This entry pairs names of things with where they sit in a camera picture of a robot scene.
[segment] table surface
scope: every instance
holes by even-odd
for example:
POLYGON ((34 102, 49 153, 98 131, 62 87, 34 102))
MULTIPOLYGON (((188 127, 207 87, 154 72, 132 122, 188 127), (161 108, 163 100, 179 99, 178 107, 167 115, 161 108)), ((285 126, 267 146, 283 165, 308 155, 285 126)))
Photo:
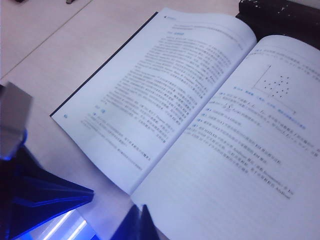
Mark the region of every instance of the table surface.
POLYGON ((78 208, 108 240, 132 206, 49 115, 154 12, 235 16, 238 0, 1 0, 1 84, 33 96, 26 146, 47 171, 95 192, 78 208))

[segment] right page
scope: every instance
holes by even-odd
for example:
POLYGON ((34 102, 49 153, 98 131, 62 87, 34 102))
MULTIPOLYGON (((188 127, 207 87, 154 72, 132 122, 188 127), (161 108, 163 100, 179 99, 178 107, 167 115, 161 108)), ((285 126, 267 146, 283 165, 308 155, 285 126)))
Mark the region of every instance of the right page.
POLYGON ((171 240, 320 239, 320 51, 263 38, 133 193, 171 240))

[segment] open book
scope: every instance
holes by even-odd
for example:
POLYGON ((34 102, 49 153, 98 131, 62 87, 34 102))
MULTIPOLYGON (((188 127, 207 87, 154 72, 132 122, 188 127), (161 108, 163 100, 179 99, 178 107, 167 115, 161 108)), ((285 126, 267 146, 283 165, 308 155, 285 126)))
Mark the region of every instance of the open book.
POLYGON ((170 239, 319 239, 320 51, 159 12, 52 118, 170 239))

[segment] black object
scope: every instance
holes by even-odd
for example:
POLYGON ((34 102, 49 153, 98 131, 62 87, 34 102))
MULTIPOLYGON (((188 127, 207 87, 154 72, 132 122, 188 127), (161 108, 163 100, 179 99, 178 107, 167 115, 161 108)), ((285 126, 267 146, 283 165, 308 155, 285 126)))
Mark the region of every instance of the black object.
POLYGON ((236 18, 245 22, 259 41, 285 35, 320 49, 320 10, 288 0, 241 0, 236 18))
POLYGON ((0 161, 0 240, 17 239, 93 196, 93 190, 40 168, 22 146, 10 161, 0 161))
POLYGON ((147 205, 133 205, 110 240, 160 240, 147 205))

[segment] left page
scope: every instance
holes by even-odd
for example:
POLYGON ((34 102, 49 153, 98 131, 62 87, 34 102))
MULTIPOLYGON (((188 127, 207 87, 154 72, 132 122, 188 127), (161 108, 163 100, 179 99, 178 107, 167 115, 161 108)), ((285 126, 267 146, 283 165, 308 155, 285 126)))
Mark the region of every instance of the left page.
POLYGON ((52 118, 130 194, 255 43, 234 17, 164 9, 52 118))

